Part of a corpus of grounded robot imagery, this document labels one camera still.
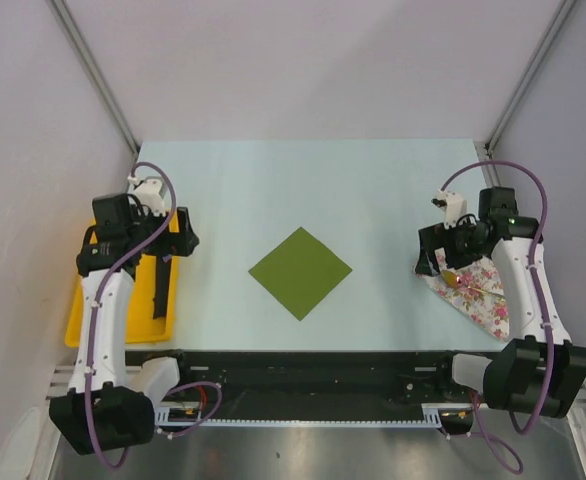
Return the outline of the green paper napkin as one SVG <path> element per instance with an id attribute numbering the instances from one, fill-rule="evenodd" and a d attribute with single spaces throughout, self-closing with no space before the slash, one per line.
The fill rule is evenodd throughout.
<path id="1" fill-rule="evenodd" d="M 302 321 L 352 268 L 302 227 L 257 262 L 249 274 Z"/>

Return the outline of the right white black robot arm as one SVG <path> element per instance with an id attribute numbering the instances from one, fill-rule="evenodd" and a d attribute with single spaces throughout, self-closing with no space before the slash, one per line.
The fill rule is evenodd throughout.
<path id="1" fill-rule="evenodd" d="M 415 274 L 504 348 L 455 353 L 434 376 L 457 401 L 469 389 L 496 410 L 561 418 L 586 379 L 586 348 L 573 344 L 554 306 L 537 219 L 520 215 L 511 188 L 481 190 L 479 210 L 459 194 L 432 200 L 442 222 L 419 230 Z"/>

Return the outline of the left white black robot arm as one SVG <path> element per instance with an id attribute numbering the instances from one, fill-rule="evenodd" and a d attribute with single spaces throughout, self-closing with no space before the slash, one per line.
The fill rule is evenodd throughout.
<path id="1" fill-rule="evenodd" d="M 83 301 L 77 359 L 66 393 L 49 404 L 52 422 L 80 455 L 148 443 L 164 397 L 180 400 L 194 387 L 193 374 L 174 357 L 145 362 L 133 379 L 125 365 L 137 267 L 144 256 L 155 258 L 152 304 L 166 311 L 172 260 L 199 244 L 187 208 L 154 215 L 149 201 L 121 193 L 95 198 L 92 209 L 76 258 Z"/>

